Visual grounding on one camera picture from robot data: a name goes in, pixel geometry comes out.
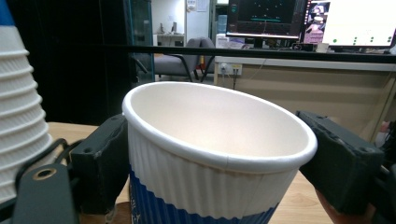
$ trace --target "blue stripe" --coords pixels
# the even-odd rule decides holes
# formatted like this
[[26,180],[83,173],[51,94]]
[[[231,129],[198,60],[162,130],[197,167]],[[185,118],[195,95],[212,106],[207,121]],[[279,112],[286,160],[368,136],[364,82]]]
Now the blue stripe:
[[189,214],[184,209],[177,209],[172,204],[165,203],[161,198],[156,198],[154,193],[147,190],[146,186],[131,170],[131,204],[134,224],[265,224],[274,214],[275,208],[270,208],[264,213],[242,218],[233,217],[201,217],[198,214]]
[[9,12],[6,0],[0,0],[0,25],[15,26],[12,20],[11,13]]

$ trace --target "wall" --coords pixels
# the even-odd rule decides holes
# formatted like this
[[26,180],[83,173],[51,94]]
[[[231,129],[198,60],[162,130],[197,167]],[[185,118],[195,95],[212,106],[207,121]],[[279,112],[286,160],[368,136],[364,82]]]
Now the wall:
[[166,33],[177,22],[177,32],[185,33],[185,0],[151,0],[152,33],[160,32],[161,23]]
[[[361,138],[373,141],[389,109],[389,97],[395,94],[395,76],[390,71],[261,68],[258,64],[244,64],[235,89],[280,105],[291,113],[303,110],[328,116]],[[223,81],[222,76],[215,76],[215,82],[233,88],[230,77],[225,76]]]
[[186,40],[195,37],[209,36],[209,9],[210,0],[201,0],[197,1],[197,8],[195,10],[187,12]]

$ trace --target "table surface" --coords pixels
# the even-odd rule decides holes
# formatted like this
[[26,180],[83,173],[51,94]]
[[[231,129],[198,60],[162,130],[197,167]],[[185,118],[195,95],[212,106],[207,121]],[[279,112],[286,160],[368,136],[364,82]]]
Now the table surface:
[[[96,126],[90,125],[49,122],[49,133],[52,138],[54,140],[64,138],[69,144],[87,137],[96,128]],[[128,186],[129,183],[127,182],[117,199],[117,204],[129,202]],[[332,221],[319,202],[314,187],[299,172],[276,209],[270,223],[320,224],[332,223]]]

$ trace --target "electrical outlet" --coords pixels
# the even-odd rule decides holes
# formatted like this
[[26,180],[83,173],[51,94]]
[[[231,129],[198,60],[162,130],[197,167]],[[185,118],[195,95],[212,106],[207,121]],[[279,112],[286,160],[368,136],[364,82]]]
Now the electrical outlet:
[[242,75],[242,64],[241,63],[219,63],[219,74],[224,75],[234,75],[236,73],[238,76]]

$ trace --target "beige wall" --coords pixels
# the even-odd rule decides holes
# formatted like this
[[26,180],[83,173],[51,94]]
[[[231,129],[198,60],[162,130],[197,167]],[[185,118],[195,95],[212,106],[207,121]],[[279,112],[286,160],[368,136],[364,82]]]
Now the beige wall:
[[[305,110],[329,116],[367,141],[373,141],[378,124],[393,98],[395,73],[244,64],[235,89],[280,105],[290,112]],[[215,76],[223,86],[222,76]],[[225,78],[233,88],[233,79]]]

